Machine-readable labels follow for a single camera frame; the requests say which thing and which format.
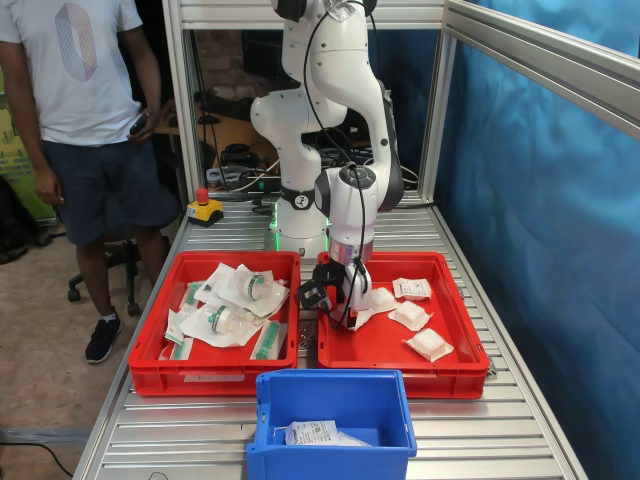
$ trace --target hand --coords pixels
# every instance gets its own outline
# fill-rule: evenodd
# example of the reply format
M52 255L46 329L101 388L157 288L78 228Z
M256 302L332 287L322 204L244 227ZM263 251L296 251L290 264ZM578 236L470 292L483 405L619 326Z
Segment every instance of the hand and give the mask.
M160 121L160 110L154 108L145 108L143 113L147 114L147 123L142 130L135 135L127 135L127 140L133 143L143 144L151 138L153 132L158 127Z
M38 198L48 205L64 205L60 180L51 168L34 171L35 190Z

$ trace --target aluminum table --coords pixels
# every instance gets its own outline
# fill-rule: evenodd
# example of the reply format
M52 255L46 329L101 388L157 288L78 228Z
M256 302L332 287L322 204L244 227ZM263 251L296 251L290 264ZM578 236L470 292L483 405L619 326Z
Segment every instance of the aluminum table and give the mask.
M407 193L404 204L419 203ZM127 358L169 265L183 251L262 250L270 219L251 203L225 203L225 218L205 229L183 221L82 455L75 480L247 478L245 445L255 432L252 398L140 397ZM377 251L442 253L497 375L479 400L410 400L418 455L410 480L587 478L478 279L437 208L378 215ZM303 261L302 279L314 259ZM301 330L315 328L301 312ZM301 349L299 366L315 365Z

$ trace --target office chair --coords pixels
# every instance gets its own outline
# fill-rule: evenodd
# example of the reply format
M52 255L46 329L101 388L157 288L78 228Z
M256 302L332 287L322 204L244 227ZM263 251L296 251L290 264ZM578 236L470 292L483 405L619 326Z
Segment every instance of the office chair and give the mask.
M133 229L128 224L120 212L115 200L107 201L107 236L105 251L107 253L107 268L117 265L125 265L125 275L127 277L127 313L130 317L140 315L140 306L135 300L134 281L138 276L137 263L140 261L140 251L138 246L131 241ZM169 239L163 237L169 251ZM82 274L78 274L69 280L69 291L67 299L69 302L80 301L80 291L78 284L84 281Z

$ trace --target man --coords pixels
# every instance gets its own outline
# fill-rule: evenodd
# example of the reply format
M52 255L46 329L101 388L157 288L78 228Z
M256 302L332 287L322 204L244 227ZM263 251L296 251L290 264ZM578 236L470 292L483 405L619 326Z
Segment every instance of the man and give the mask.
M107 200L133 225L152 283L166 257L159 227L178 213L145 143L158 124L161 82L141 25L134 0L0 0L0 68L36 193L59 212L102 317L86 349L89 363L106 360L122 330L109 296ZM136 135L128 133L140 104L118 41L147 102L148 121Z

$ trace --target red button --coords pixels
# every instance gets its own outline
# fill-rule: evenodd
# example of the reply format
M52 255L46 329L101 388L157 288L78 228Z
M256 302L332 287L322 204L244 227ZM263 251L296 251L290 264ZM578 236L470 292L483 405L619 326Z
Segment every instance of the red button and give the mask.
M196 190L196 201L200 205L206 205L209 203L209 189L199 188Z

